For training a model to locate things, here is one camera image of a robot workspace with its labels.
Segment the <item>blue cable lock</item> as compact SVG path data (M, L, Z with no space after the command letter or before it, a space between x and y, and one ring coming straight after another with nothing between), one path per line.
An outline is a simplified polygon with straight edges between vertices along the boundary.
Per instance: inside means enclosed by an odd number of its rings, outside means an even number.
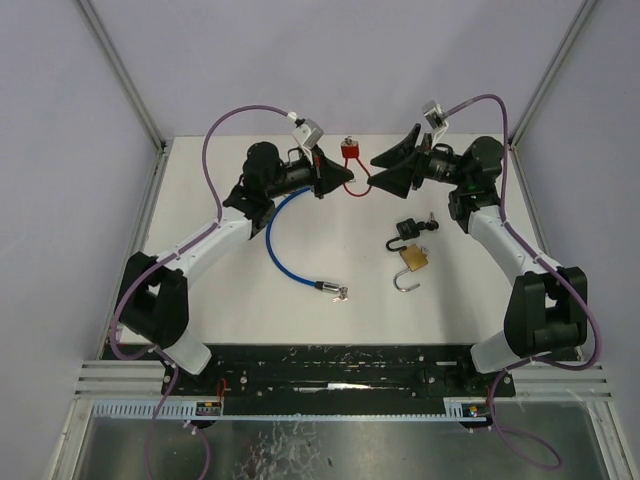
M314 241L310 230L312 221L305 213L296 213L294 207L297 200L308 197L310 192L309 187L299 189L287 194L278 203L265 230L266 251L276 269L288 280L335 296L335 289L343 285L313 274L310 267L302 267L304 253L314 257Z

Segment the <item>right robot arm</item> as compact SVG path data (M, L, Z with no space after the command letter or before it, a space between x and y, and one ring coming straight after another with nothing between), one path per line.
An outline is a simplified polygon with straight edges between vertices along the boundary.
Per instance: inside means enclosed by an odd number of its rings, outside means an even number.
M377 155L378 173L368 183L400 198L426 180L452 186L450 217L482 245L512 291L501 331L471 348L475 369L488 374L519 361L581 346L587 339L587 278L536 252L511 226L496 181L503 173L504 146L476 138L461 154L415 125L398 144Z

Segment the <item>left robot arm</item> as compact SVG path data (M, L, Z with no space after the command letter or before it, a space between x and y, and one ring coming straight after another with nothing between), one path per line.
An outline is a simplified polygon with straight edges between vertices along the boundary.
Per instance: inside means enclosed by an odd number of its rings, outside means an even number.
M128 259L116 321L180 369L201 374L212 353L189 329L190 287L215 262L268 226L277 198L289 200L303 190L322 198L353 178L351 170L328 159L319 147L285 162L274 144L251 145L239 180L213 221L163 254L137 252Z

